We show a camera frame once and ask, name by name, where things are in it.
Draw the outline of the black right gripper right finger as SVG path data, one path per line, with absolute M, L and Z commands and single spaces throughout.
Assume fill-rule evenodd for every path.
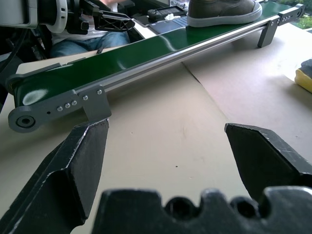
M 237 123 L 227 123 L 224 131 L 240 178 L 254 200 L 267 187 L 312 189 L 312 164 L 274 131 Z

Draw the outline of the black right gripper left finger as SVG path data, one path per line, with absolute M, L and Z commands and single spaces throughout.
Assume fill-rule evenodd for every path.
M 0 219 L 0 234 L 71 234 L 88 219 L 109 121 L 75 126 L 49 153 Z

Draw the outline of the ribbed finger of the black left gripper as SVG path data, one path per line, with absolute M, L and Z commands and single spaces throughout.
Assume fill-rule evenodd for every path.
M 100 0 L 81 0 L 81 9 L 85 15 L 105 15 L 112 13 L 111 8 Z
M 124 14 L 94 17 L 95 29 L 98 31 L 129 31 L 134 28 L 134 21 Z

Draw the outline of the seated person in blue jeans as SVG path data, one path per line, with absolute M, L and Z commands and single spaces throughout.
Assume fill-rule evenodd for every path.
M 86 53 L 104 48 L 119 47 L 130 43 L 126 32 L 98 31 L 95 29 L 94 18 L 83 14 L 82 17 L 89 22 L 86 35 L 70 34 L 68 30 L 61 33 L 52 33 L 52 46 L 50 57 L 58 58 Z

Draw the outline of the black handheld controller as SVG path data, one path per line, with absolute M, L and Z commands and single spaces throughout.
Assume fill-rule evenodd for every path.
M 182 8 L 178 6 L 171 6 L 171 7 L 148 10 L 147 16 L 151 20 L 158 21 L 158 20 L 165 20 L 165 18 L 168 15 L 184 16 L 186 15 L 186 13 L 187 13 L 186 10 L 183 10 Z

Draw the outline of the dark laptop computer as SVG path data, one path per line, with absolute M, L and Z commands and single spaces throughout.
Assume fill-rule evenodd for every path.
M 135 19 L 141 26 L 147 27 L 156 34 L 163 34 L 170 32 L 179 28 L 187 26 L 187 14 L 184 16 L 175 16 L 173 20 L 151 20 L 147 15 L 133 15 Z

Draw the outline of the yellow foam sponge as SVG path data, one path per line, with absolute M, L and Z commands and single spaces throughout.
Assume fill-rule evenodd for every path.
M 297 69 L 295 72 L 294 82 L 312 94 L 312 78 L 305 72 Z

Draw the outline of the dark grey cloth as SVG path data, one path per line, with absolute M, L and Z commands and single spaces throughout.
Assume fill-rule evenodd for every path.
M 300 70 L 312 79 L 312 58 L 302 62 Z

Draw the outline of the grey canvas sneaker white sole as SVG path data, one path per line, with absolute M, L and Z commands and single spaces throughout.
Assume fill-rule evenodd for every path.
M 261 15 L 262 6 L 256 0 L 190 0 L 187 24 L 191 27 L 246 24 Z

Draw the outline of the green conveyor belt grey frame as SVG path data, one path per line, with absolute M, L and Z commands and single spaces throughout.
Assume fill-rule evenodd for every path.
M 90 57 L 50 59 L 42 68 L 16 74 L 9 82 L 15 108 L 8 125 L 28 133 L 79 109 L 90 121 L 108 118 L 108 91 L 256 31 L 261 31 L 258 46 L 267 46 L 277 27 L 300 18 L 305 8 L 265 0 L 260 4 L 262 16 L 250 24 L 187 26 Z

